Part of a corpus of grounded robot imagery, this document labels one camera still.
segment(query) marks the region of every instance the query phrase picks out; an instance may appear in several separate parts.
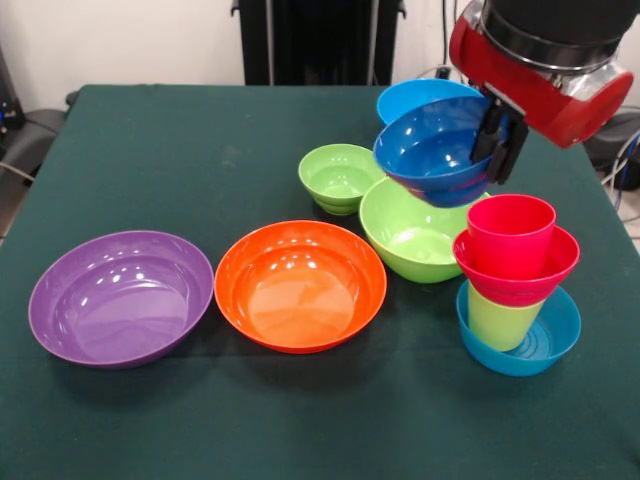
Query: purple bowl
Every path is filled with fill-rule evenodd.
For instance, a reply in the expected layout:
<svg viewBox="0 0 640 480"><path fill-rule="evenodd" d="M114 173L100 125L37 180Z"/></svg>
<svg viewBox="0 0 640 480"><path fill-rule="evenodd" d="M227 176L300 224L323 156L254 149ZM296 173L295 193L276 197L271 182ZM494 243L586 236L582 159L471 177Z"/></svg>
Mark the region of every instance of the purple bowl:
<svg viewBox="0 0 640 480"><path fill-rule="evenodd" d="M133 367L175 347L212 296L213 268L193 244L161 232L114 233L49 267L31 294L29 325L60 358Z"/></svg>

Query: white wall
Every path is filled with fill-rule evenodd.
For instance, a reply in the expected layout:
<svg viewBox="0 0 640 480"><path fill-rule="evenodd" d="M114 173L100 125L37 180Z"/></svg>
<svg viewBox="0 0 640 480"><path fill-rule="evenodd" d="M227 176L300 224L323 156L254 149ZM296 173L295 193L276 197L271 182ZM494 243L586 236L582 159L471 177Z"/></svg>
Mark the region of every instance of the white wall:
<svg viewBox="0 0 640 480"><path fill-rule="evenodd" d="M453 22L453 0L448 0L448 34ZM469 3L460 0L459 14ZM436 0L405 0L407 18L398 17L398 32L393 66L394 83L415 78L427 68L442 62L441 2ZM635 76L635 82L625 103L640 105L640 18L623 38L618 62Z"/></svg>
<svg viewBox="0 0 640 480"><path fill-rule="evenodd" d="M405 3L394 82L442 59L441 2ZM467 1L459 3L462 11ZM0 43L26 109L61 107L68 92L86 83L242 84L240 22L229 6L230 0L0 0ZM640 104L634 45L638 20L619 60L638 76L628 103Z"/></svg>

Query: bowl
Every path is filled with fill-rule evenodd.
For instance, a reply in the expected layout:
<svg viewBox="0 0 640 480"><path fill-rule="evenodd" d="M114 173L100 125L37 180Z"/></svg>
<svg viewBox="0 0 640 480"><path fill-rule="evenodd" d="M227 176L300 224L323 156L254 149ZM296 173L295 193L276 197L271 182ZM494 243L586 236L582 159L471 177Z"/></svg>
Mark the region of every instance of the bowl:
<svg viewBox="0 0 640 480"><path fill-rule="evenodd" d="M456 97L482 97L475 88L441 78L407 80L385 89L378 97L377 110L385 125L414 108Z"/></svg>
<svg viewBox="0 0 640 480"><path fill-rule="evenodd" d="M580 246L565 229L554 226L542 273L530 279L505 279L477 270L473 240L465 230L453 242L453 254L464 274L485 298L510 307L538 303L553 293L573 271L580 258Z"/></svg>
<svg viewBox="0 0 640 480"><path fill-rule="evenodd" d="M357 235L294 220L236 242L216 271L215 298L251 340L285 353L326 350L374 318L387 288L382 262Z"/></svg>
<svg viewBox="0 0 640 480"><path fill-rule="evenodd" d="M359 216L367 239L391 270L412 282L436 283L462 273L452 246L466 227L469 208L433 207L387 177L365 194Z"/></svg>
<svg viewBox="0 0 640 480"><path fill-rule="evenodd" d="M469 354L490 370L514 377L537 375L571 350L580 337L578 307L559 287L544 303L520 345L508 352L494 350L469 329L468 288L467 280L460 287L456 299L460 335Z"/></svg>
<svg viewBox="0 0 640 480"><path fill-rule="evenodd" d="M90 367L151 362L198 323L213 296L213 269L188 241L128 231L74 248L38 280L29 325L53 355Z"/></svg>
<svg viewBox="0 0 640 480"><path fill-rule="evenodd" d="M371 150L348 144L310 151L300 162L298 175L316 203L333 215L355 213L364 193L385 176Z"/></svg>
<svg viewBox="0 0 640 480"><path fill-rule="evenodd" d="M449 98L411 110L378 135L374 158L387 175L431 205L471 203L489 185L490 157L470 160L488 104L484 97Z"/></svg>

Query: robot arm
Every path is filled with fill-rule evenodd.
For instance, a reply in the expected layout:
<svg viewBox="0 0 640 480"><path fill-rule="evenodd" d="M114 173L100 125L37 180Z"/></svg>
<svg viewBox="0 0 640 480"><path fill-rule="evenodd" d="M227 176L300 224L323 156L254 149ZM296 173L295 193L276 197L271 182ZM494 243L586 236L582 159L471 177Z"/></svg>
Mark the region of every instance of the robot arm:
<svg viewBox="0 0 640 480"><path fill-rule="evenodd" d="M566 148L615 114L633 82L615 55L639 10L640 0L469 4L451 36L451 60L491 100L472 152L472 161L493 154L491 181L506 181L529 127Z"/></svg>

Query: wire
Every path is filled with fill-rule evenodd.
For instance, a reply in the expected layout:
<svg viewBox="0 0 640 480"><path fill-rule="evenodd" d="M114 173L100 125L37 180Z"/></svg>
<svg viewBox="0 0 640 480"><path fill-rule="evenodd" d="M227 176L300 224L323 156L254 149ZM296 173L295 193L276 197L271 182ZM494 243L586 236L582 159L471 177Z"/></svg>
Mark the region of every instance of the wire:
<svg viewBox="0 0 640 480"><path fill-rule="evenodd" d="M447 38L447 0L442 0L442 63L449 59L449 42Z"/></svg>
<svg viewBox="0 0 640 480"><path fill-rule="evenodd" d="M45 125L44 123L40 123L40 122L37 122L37 121L35 121L35 120L31 120L30 118L25 118L25 121L26 121L27 123L31 123L31 124L33 124L33 125L37 125L37 126L39 126L40 128L44 128L45 130L50 131L50 132L51 132L51 133L53 133L54 135L57 135L57 134L58 134L58 132L56 132L53 128L51 128L51 127L49 127L49 126Z"/></svg>
<svg viewBox="0 0 640 480"><path fill-rule="evenodd" d="M631 145L631 142L633 142L636 139L636 137L638 137L639 135L640 135L640 128L638 130L636 130L635 133L628 138L628 140L624 143L624 145L622 145L622 147L618 151L618 154L616 155L615 161L613 162L613 168L611 170L611 173L609 175L607 175L606 177L604 177L602 179L602 181L600 182L600 183L602 183L602 185L606 185L609 182L609 180L611 180L610 192L612 194L613 194L613 184L614 184L614 181L615 181L614 180L615 176L618 175L618 173L620 173L622 171L622 169L627 165L627 161L629 160L628 158L625 158L622 161L622 163L620 163L620 160L623 158L622 155L627 150L629 145Z"/></svg>
<svg viewBox="0 0 640 480"><path fill-rule="evenodd" d="M625 218L624 220L622 220L622 223L629 223L635 220L640 220L640 215L636 215L635 217L631 217L631 218Z"/></svg>
<svg viewBox="0 0 640 480"><path fill-rule="evenodd" d="M633 142L633 145L630 145L629 148L627 149L627 160L629 160L630 158L633 158L637 149L638 149L638 139L636 138L636 140ZM616 203L615 203L616 212L620 210L620 203L622 203L622 188L624 187L624 181L627 179L628 171L629 171L629 162L627 161L624 168L622 169L620 182L618 182L618 196L616 197Z"/></svg>
<svg viewBox="0 0 640 480"><path fill-rule="evenodd" d="M454 69L456 71L456 73L458 74L458 77L460 77L460 83L464 83L464 77L462 76L462 72L460 72L460 70L458 70L453 65L442 65L441 64L441 65L436 65L435 67L427 68L425 71L420 72L418 75L416 75L416 78L423 78L425 75L428 75L431 72L435 72L439 68L443 68L443 67Z"/></svg>
<svg viewBox="0 0 640 480"><path fill-rule="evenodd" d="M33 178L31 175L29 175L28 173L24 173L22 170L17 169L16 167L9 165L8 163L4 163L4 162L0 162L0 167L1 168L6 168L7 170L9 170L10 172L15 173L16 175L24 178L25 180L29 180L30 182L35 182L36 179Z"/></svg>

